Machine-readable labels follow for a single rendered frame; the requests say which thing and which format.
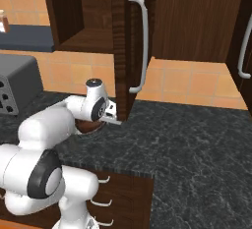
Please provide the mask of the dark wood open cabinet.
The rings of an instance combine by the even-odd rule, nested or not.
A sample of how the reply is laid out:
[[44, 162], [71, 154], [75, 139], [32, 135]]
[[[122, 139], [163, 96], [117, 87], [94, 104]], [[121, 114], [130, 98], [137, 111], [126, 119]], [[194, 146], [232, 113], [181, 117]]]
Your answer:
[[112, 53], [111, 0], [45, 0], [59, 51]]

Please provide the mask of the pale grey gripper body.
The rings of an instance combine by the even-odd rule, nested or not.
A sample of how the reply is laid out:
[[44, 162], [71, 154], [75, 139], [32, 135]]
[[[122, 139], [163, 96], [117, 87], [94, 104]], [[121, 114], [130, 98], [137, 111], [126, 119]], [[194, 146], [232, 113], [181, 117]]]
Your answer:
[[102, 116], [99, 121], [102, 121], [102, 122], [106, 122], [106, 123], [110, 123], [110, 124], [114, 124], [114, 125], [121, 125], [122, 122], [121, 121], [117, 121], [116, 118], [114, 118], [113, 116], [112, 117], [109, 117], [109, 116]]

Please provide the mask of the brown bowl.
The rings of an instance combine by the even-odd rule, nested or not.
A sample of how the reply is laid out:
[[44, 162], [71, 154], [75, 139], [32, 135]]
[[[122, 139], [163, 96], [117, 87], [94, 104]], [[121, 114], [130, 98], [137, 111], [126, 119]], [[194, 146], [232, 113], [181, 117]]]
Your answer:
[[102, 121], [82, 121], [75, 120], [76, 134], [77, 135], [88, 135], [100, 130], [105, 125]]

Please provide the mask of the brown jar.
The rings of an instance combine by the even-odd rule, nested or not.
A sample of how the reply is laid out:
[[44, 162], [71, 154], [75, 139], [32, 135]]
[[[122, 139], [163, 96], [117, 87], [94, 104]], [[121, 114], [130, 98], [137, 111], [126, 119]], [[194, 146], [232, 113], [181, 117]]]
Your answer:
[[9, 21], [4, 10], [0, 10], [0, 32], [7, 33], [10, 31]]

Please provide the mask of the dark wood drawer front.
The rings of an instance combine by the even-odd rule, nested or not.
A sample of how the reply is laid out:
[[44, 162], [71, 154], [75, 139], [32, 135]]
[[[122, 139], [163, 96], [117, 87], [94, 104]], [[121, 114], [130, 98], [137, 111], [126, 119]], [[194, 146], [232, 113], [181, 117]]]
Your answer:
[[97, 213], [94, 217], [99, 222], [109, 223], [112, 219], [114, 220], [112, 226], [100, 226], [100, 229], [150, 229], [150, 223], [143, 219], [135, 219], [134, 217], [104, 213]]
[[96, 171], [95, 173], [99, 179], [106, 179], [110, 176], [110, 181], [108, 183], [99, 184], [99, 190], [101, 192], [150, 195], [154, 189], [154, 180], [152, 178], [100, 171]]
[[92, 208], [102, 212], [112, 213], [134, 213], [142, 212], [145, 207], [151, 206], [151, 195], [136, 195], [136, 194], [116, 194], [108, 192], [98, 192], [92, 200], [98, 202], [109, 202], [112, 200], [112, 204], [109, 207], [101, 207], [89, 204]]

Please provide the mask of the grey toaster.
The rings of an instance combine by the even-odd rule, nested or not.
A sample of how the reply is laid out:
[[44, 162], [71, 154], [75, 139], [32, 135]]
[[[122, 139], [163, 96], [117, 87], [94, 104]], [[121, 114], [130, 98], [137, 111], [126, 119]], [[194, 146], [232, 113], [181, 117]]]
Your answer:
[[34, 57], [0, 54], [0, 114], [17, 116], [42, 91]]

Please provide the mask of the dark blue shelf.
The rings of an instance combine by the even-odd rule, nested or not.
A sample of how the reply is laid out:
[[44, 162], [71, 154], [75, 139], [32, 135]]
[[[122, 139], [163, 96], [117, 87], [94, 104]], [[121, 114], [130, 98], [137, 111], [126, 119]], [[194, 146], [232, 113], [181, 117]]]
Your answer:
[[54, 52], [51, 28], [47, 26], [10, 25], [8, 33], [0, 32], [0, 49]]

